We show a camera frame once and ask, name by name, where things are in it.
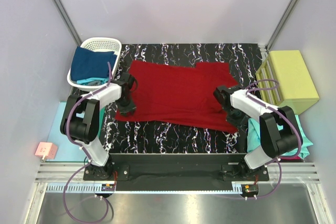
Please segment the red t-shirt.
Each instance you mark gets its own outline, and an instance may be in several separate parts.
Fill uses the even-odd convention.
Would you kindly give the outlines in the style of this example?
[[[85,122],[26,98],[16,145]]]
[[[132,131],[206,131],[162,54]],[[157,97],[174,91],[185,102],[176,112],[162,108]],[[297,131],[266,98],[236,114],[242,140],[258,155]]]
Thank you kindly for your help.
[[[228,63],[198,62],[195,67],[179,67],[134,60],[129,73],[138,81],[132,93],[137,108],[129,116],[118,112],[116,120],[160,121],[237,132],[213,95],[218,86],[237,85]]]

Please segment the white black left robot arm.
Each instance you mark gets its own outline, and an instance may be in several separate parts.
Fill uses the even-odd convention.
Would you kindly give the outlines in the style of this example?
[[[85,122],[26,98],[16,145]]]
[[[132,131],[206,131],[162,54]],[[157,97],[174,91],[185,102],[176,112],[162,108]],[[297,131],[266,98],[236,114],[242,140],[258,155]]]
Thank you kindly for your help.
[[[123,73],[120,79],[110,79],[103,87],[85,95],[70,95],[66,102],[60,131],[85,153],[88,158],[86,169],[103,180],[113,175],[113,165],[99,140],[100,111],[115,102],[122,116],[133,114],[136,105],[131,93],[137,85],[134,76]]]

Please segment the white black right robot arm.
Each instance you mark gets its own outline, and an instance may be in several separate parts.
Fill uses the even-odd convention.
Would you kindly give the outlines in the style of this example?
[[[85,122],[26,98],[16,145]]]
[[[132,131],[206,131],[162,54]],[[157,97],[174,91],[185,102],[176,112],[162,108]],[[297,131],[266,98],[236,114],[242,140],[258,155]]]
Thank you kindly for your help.
[[[227,113],[228,123],[240,127],[248,118],[259,123],[260,145],[237,166],[242,179],[252,179],[261,167],[278,161],[285,153],[295,150],[294,157],[300,154],[303,140],[291,107],[269,104],[251,94],[251,89],[238,86],[219,86],[213,95]]]

